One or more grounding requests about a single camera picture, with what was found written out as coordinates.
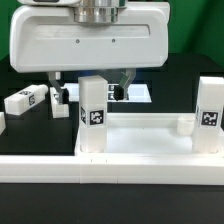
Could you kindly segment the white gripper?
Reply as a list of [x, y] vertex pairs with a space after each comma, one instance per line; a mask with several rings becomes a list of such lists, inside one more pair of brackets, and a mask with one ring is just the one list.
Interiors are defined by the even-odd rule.
[[114, 87], [126, 100], [134, 68], [160, 67], [168, 58], [167, 2], [130, 2], [112, 23], [81, 23], [69, 6], [25, 3], [12, 16], [10, 64], [18, 72], [48, 72], [59, 104], [69, 103], [58, 72], [129, 68]]

